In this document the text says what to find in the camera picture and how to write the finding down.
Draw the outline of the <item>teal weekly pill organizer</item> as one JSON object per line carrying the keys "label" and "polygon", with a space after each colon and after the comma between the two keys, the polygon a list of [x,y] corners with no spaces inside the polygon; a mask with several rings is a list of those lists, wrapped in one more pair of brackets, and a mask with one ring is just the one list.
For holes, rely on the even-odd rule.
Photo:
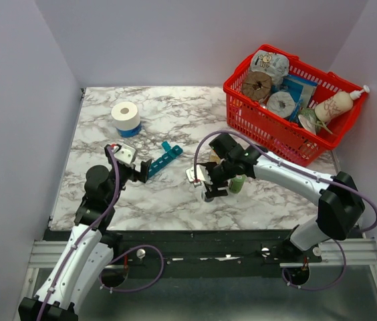
{"label": "teal weekly pill organizer", "polygon": [[183,153],[183,149],[179,145],[171,146],[167,141],[164,141],[161,145],[164,154],[151,163],[148,171],[149,179]]}

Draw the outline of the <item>white pill bottle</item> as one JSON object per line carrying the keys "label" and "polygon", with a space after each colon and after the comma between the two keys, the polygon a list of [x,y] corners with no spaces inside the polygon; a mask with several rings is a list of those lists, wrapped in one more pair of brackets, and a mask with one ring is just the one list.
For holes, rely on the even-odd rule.
{"label": "white pill bottle", "polygon": [[207,202],[207,203],[214,200],[214,197],[210,196],[209,191],[206,187],[203,187],[201,191],[201,198],[204,202]]}

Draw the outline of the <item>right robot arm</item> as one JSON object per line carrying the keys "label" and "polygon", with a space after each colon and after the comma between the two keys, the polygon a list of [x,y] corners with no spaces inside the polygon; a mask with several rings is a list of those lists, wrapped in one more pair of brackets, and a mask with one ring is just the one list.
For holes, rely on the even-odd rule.
{"label": "right robot arm", "polygon": [[283,242],[282,254],[288,261],[299,261],[317,243],[345,240],[365,210],[353,178],[345,172],[311,171],[258,145],[243,148],[228,133],[220,133],[209,145],[221,161],[203,165],[211,187],[208,196],[216,197],[225,182],[245,175],[289,189],[318,208],[315,218],[294,227]]}

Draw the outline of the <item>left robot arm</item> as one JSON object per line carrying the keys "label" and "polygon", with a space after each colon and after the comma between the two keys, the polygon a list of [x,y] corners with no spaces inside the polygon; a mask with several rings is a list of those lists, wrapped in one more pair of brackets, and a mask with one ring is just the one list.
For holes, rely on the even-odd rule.
{"label": "left robot arm", "polygon": [[146,182],[151,162],[140,170],[110,158],[111,168],[91,167],[68,242],[52,272],[18,307],[21,320],[77,320],[91,287],[107,264],[122,259],[121,238],[107,230],[120,191],[128,181]]}

